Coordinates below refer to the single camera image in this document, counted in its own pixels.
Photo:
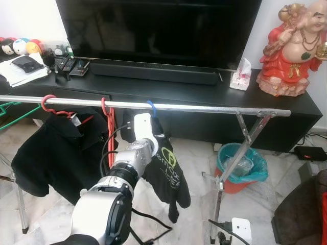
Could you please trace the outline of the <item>black polo shirt green logo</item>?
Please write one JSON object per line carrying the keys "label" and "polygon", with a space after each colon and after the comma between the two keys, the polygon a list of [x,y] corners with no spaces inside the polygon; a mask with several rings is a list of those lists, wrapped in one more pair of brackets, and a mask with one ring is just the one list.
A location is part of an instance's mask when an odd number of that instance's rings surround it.
{"label": "black polo shirt green logo", "polygon": [[153,117],[151,123],[153,134],[162,137],[157,139],[159,150],[145,169],[143,178],[152,185],[158,198],[170,205],[168,217],[175,224],[179,216],[178,206],[190,206],[189,185],[159,119]]}
{"label": "black polo shirt green logo", "polygon": [[65,116],[49,116],[18,149],[12,169],[21,189],[42,198],[53,187],[73,205],[82,189],[101,177],[100,159],[108,137],[107,117],[98,108],[77,107],[80,125]]}

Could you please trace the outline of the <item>blue plastic hanger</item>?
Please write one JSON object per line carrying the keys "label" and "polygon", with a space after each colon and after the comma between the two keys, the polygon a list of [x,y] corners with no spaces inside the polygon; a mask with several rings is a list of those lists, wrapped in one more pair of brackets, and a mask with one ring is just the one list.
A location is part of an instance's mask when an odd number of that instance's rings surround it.
{"label": "blue plastic hanger", "polygon": [[154,106],[154,103],[152,101],[150,101],[150,100],[148,100],[147,103],[152,108],[151,117],[157,117],[157,108]]}

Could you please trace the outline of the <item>red plastic hanger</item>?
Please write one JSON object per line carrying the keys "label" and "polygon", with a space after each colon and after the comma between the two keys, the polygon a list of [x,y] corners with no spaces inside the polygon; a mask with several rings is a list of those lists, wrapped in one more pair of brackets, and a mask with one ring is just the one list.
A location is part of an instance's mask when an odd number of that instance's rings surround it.
{"label": "red plastic hanger", "polygon": [[46,107],[46,103],[47,100],[52,99],[52,98],[56,98],[55,95],[46,95],[42,98],[42,100],[40,101],[40,107],[46,111],[46,112],[51,112],[52,114],[55,114],[56,116],[65,116],[68,119],[70,119],[70,121],[73,123],[74,126],[78,127],[81,126],[82,124],[85,124],[87,121],[90,121],[91,119],[94,118],[94,115],[91,115],[89,117],[87,117],[86,119],[79,121],[79,119],[77,118],[77,114],[75,112],[67,112],[67,111],[56,111],[52,108],[47,108]]}
{"label": "red plastic hanger", "polygon": [[101,173],[105,173],[105,170],[108,170],[111,168],[113,161],[114,161],[114,143],[115,143],[115,136],[114,131],[116,129],[116,121],[115,121],[115,110],[111,107],[106,107],[105,105],[105,98],[101,98],[101,109],[103,110],[103,113],[107,117],[107,128],[109,136],[107,140],[105,141],[106,144],[106,155],[103,153],[103,157],[101,157],[100,167],[101,167]]}

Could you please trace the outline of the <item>green plastic hanger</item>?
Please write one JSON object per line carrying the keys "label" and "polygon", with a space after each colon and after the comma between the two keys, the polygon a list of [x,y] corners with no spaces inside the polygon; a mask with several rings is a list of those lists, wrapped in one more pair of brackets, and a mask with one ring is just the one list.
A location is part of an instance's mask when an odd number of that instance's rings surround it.
{"label": "green plastic hanger", "polygon": [[[20,105],[20,104],[21,104],[21,102],[14,102],[14,101],[0,104],[0,116],[4,116],[5,114],[7,114],[7,108],[8,107],[17,106],[17,105]],[[33,114],[33,112],[36,112],[37,110],[40,110],[40,109],[41,109],[41,106],[37,106],[37,107],[33,108],[32,110],[30,110],[30,112],[26,112],[24,115],[18,117],[14,121],[9,122],[8,124],[6,124],[4,126],[1,126],[0,131],[3,130],[3,129],[9,128],[10,126],[15,124],[16,122],[21,121],[21,119],[30,116],[30,114]]]}

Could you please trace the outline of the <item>black power adapter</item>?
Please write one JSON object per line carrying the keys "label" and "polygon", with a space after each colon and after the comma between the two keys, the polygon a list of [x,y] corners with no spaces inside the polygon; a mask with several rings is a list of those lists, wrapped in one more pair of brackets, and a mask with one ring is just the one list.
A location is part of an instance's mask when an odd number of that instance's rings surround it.
{"label": "black power adapter", "polygon": [[327,154],[321,147],[297,145],[293,152],[300,160],[327,161]]}

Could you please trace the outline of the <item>red laughing Buddha statue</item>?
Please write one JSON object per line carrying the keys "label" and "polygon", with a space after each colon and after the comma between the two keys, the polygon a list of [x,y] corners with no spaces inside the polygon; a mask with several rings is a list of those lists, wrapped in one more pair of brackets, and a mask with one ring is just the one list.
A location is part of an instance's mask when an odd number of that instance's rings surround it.
{"label": "red laughing Buddha statue", "polygon": [[268,34],[257,76],[259,88],[273,96],[298,96],[309,85],[309,70],[317,71],[327,58],[327,0],[309,6],[285,5],[278,12],[281,25]]}

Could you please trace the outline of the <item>orange bin teal bag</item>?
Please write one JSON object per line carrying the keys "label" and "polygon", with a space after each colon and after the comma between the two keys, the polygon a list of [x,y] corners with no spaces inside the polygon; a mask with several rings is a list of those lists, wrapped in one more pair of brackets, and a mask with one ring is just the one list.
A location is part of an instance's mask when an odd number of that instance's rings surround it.
{"label": "orange bin teal bag", "polygon": [[[229,170],[232,157],[236,156],[240,148],[239,143],[222,145],[218,151],[217,169],[215,175],[219,176]],[[248,149],[240,160],[236,161],[229,177],[224,181],[224,191],[235,194],[254,182],[264,182],[268,177],[268,166],[264,157],[255,149]]]}

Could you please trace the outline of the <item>white tissue pack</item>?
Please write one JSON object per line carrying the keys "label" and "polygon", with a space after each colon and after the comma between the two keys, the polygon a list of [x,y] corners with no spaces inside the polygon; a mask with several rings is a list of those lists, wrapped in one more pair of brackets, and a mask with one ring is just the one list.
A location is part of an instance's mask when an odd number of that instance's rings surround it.
{"label": "white tissue pack", "polygon": [[241,58],[239,66],[231,75],[230,88],[238,90],[247,90],[251,79],[251,63],[247,58]]}

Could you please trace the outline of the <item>metal clothes rack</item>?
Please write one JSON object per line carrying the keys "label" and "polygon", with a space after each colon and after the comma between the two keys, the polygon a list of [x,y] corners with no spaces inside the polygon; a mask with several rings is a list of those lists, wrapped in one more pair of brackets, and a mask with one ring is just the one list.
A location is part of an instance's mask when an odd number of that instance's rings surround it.
{"label": "metal clothes rack", "polygon": [[[21,102],[21,103],[39,103],[42,100],[42,96],[17,96],[17,95],[0,95],[0,101],[7,102]],[[91,100],[75,100],[67,98],[52,98],[47,100],[46,107],[48,104],[51,105],[75,105],[82,107],[100,107],[100,101]],[[105,101],[106,107],[111,108],[131,108],[131,109],[141,109],[143,113],[148,113],[152,110],[149,104],[146,103],[131,103],[122,101]],[[232,169],[236,166],[236,161],[244,156],[245,152],[250,148],[252,143],[255,141],[260,131],[266,126],[268,121],[272,117],[290,116],[291,112],[289,110],[280,110],[273,108],[241,108],[241,107],[208,107],[208,106],[191,106],[191,105],[172,105],[172,104],[154,104],[157,110],[168,110],[168,111],[182,111],[182,112],[204,112],[204,113],[220,113],[220,114],[235,114],[239,126],[244,135],[244,142],[241,144],[236,156],[232,158],[232,162],[228,164],[229,170],[223,172],[223,174],[215,180],[218,194],[217,201],[215,204],[215,214],[214,218],[210,220],[213,225],[213,230],[211,233],[211,239],[215,240],[217,234],[222,226],[217,222],[220,214],[220,208],[222,203],[222,196],[224,193],[224,181],[229,177]]]}

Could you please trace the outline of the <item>black soundbar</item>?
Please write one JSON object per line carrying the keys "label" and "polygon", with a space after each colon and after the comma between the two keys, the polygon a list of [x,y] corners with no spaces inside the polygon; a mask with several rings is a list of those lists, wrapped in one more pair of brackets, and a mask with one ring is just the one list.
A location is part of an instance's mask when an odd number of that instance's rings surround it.
{"label": "black soundbar", "polygon": [[167,82],[215,85],[222,81],[217,69],[180,65],[94,59],[89,64],[96,75],[129,79],[161,80]]}

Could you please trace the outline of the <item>black flat television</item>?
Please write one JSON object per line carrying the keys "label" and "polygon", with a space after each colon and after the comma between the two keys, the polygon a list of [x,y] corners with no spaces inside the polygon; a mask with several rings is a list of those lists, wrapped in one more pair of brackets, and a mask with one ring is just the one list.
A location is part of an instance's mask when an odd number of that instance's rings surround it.
{"label": "black flat television", "polygon": [[82,58],[235,68],[263,0],[55,0]]}

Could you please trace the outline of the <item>black remote control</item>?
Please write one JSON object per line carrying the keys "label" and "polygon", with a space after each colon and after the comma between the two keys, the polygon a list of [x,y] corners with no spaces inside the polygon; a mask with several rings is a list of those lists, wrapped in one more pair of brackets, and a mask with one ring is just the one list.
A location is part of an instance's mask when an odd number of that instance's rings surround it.
{"label": "black remote control", "polygon": [[89,63],[90,61],[87,59],[75,59],[68,74],[73,77],[83,77],[88,71]]}
{"label": "black remote control", "polygon": [[70,72],[74,65],[75,59],[71,57],[56,57],[55,58],[55,72]]}

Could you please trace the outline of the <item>yellow red plush toy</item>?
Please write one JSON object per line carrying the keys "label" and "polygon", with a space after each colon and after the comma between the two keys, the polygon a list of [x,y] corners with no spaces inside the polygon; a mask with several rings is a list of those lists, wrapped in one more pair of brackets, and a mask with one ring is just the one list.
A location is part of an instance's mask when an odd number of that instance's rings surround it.
{"label": "yellow red plush toy", "polygon": [[26,44],[26,52],[28,54],[43,54],[42,51],[42,42],[38,39],[31,39],[29,42]]}

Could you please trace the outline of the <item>black wallet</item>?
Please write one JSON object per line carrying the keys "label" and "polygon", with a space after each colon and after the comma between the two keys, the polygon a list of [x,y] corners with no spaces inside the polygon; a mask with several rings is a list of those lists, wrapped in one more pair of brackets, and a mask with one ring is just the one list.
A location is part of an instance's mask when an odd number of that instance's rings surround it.
{"label": "black wallet", "polygon": [[28,55],[19,56],[16,59],[13,59],[11,64],[15,67],[21,68],[21,70],[23,70],[23,72],[26,74],[30,74],[31,72],[44,68],[43,64],[39,63],[39,61]]}

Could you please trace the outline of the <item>blue white plush toy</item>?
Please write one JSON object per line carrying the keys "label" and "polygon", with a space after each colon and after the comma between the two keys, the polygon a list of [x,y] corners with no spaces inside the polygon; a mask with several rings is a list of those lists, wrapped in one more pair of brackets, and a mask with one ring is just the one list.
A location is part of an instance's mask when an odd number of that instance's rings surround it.
{"label": "blue white plush toy", "polygon": [[30,42],[29,39],[16,39],[13,42],[13,50],[14,53],[17,55],[27,55],[28,51],[27,51],[27,44],[28,42]]}

